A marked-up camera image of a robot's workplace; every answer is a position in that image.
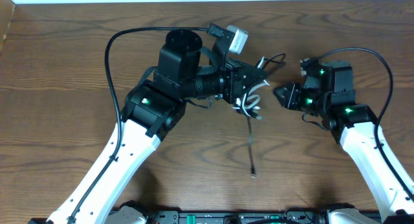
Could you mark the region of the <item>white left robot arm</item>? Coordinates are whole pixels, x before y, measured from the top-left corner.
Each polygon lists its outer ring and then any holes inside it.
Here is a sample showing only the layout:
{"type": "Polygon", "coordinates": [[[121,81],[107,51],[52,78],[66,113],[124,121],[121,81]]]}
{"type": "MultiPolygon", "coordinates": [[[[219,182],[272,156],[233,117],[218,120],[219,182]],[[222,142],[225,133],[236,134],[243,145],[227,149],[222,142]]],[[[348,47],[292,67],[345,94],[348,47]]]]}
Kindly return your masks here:
{"type": "Polygon", "coordinates": [[[200,29],[168,27],[158,63],[116,105],[117,123],[100,156],[47,223],[103,223],[140,165],[199,100],[225,100],[246,118],[259,118],[255,90],[266,84],[260,65],[229,58],[241,53],[245,30],[230,25],[206,29],[215,38],[205,47],[200,29]]]}

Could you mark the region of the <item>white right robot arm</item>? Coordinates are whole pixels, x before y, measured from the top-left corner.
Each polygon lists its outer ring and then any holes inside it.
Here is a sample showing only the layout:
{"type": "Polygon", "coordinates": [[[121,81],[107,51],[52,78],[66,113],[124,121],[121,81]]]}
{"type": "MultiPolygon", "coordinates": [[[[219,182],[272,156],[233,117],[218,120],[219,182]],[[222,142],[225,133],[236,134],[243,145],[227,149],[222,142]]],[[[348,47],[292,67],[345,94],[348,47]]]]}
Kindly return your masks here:
{"type": "Polygon", "coordinates": [[[301,62],[303,83],[274,89],[282,107],[321,117],[352,158],[378,207],[382,223],[413,222],[413,180],[389,147],[378,118],[366,104],[356,103],[353,69],[347,62],[301,62]]]}

